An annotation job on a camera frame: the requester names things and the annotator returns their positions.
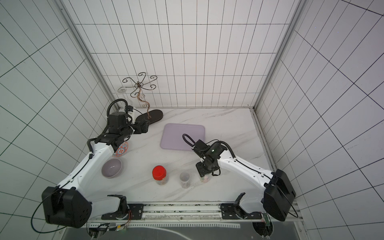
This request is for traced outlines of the clear jar with colourful candies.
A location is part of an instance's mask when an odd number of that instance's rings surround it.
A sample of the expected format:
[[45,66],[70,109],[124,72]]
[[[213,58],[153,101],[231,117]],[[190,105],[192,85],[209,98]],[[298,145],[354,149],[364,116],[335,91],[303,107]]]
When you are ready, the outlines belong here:
[[209,182],[209,181],[211,180],[211,178],[212,178],[211,175],[205,175],[205,176],[203,176],[203,177],[200,177],[200,181],[201,181],[202,183],[207,183],[207,182]]

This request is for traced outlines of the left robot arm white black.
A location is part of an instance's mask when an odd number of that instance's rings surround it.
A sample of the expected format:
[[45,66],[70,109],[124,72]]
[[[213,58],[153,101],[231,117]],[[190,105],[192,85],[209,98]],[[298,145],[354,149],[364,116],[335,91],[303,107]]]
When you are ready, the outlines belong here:
[[103,194],[104,187],[91,188],[97,176],[117,177],[123,170],[120,157],[128,150],[133,134],[148,132],[149,121],[134,119],[134,107],[125,99],[117,99],[107,108],[107,125],[102,133],[87,140],[89,153],[57,186],[42,193],[41,207],[48,224],[80,228],[87,221],[102,215],[125,219],[130,211],[127,198]]

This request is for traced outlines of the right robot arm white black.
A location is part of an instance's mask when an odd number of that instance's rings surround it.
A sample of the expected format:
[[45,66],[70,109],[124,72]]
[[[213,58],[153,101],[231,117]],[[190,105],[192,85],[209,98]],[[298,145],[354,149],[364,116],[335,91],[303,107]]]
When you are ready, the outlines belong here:
[[290,215],[290,211],[294,209],[296,192],[284,171],[271,171],[255,166],[236,156],[230,145],[224,141],[215,141],[208,145],[201,140],[194,141],[187,134],[183,134],[182,138],[201,159],[196,164],[201,178],[207,175],[218,177],[224,169],[256,186],[251,193],[240,193],[232,204],[225,204],[224,218],[249,219],[257,213],[267,213],[284,222]]

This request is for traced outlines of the small clear empty jar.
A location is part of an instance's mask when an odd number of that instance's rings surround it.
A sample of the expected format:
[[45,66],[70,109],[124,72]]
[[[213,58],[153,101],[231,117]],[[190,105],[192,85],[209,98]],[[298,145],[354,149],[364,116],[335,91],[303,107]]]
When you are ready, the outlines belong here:
[[181,187],[183,189],[188,189],[190,187],[190,174],[188,172],[182,172],[180,174]]

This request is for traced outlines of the red lid candy jar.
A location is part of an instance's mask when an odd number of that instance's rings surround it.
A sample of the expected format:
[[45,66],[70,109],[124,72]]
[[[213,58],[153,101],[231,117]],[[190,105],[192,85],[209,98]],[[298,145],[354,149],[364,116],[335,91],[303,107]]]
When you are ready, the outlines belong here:
[[152,175],[158,185],[165,185],[168,182],[167,170],[163,166],[154,167]]

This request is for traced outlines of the metal glass holder stand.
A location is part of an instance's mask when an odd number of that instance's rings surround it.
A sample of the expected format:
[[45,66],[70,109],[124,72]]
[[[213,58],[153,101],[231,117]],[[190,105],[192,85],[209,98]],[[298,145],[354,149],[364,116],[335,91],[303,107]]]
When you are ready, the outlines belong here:
[[156,75],[148,76],[146,72],[140,72],[137,74],[138,80],[135,81],[131,77],[126,77],[122,79],[123,84],[131,83],[131,86],[122,86],[119,89],[119,93],[125,93],[127,90],[132,89],[130,93],[131,98],[138,100],[142,108],[145,108],[147,111],[137,117],[137,120],[147,120],[149,124],[154,124],[162,120],[164,113],[161,110],[151,110],[151,104],[146,99],[146,92],[153,92],[157,88],[158,77]]

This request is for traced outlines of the patterned red blue bowl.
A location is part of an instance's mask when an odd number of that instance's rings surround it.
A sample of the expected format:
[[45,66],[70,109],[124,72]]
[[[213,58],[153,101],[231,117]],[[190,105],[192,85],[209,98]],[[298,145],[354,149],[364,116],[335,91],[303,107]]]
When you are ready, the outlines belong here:
[[128,148],[129,148],[129,143],[128,142],[123,142],[119,146],[119,148],[116,150],[116,152],[113,154],[113,157],[114,158],[119,158],[119,157],[124,156],[127,153]]

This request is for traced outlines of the hanging wine glass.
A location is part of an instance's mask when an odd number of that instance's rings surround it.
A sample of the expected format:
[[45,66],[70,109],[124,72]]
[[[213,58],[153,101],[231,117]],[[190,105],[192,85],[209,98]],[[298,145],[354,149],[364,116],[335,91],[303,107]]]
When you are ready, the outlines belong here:
[[125,99],[130,106],[133,106],[134,103],[132,101],[132,98],[129,95],[129,92],[128,92],[129,89],[130,88],[128,88],[128,87],[122,86],[122,87],[116,89],[116,94],[119,97],[119,99]]

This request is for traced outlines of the lilac bowl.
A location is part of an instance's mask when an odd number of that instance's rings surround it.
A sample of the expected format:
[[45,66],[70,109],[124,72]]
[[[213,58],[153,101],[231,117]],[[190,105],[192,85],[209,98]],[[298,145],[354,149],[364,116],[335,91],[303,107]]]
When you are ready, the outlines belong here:
[[122,171],[123,163],[120,159],[110,159],[102,167],[102,175],[105,178],[115,178]]

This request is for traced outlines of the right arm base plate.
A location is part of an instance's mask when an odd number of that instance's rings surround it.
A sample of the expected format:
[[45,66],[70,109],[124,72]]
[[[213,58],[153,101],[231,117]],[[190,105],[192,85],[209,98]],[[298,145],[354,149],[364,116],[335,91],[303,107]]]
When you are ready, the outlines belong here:
[[260,212],[246,213],[239,205],[235,203],[220,204],[220,211],[223,220],[261,220]]

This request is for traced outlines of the aluminium mounting rail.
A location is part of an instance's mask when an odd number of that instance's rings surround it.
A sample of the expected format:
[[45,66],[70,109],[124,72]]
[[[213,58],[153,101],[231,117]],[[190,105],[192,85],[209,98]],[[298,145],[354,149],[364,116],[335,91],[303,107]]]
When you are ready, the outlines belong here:
[[220,204],[214,202],[185,202],[185,203],[147,203],[144,204],[143,215],[140,220],[102,220],[102,215],[90,217],[80,222],[81,228],[92,231],[119,231],[133,227],[218,227],[231,228],[235,222],[264,223],[270,228],[273,222],[278,221],[265,211],[255,211],[262,214],[261,220],[223,220]]

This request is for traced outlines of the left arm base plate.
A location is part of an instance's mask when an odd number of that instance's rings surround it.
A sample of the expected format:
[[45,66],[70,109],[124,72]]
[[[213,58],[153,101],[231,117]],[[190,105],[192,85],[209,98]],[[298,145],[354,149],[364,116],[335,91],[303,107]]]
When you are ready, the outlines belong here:
[[140,220],[143,215],[144,204],[123,204],[113,213],[107,213],[101,216],[102,220]]

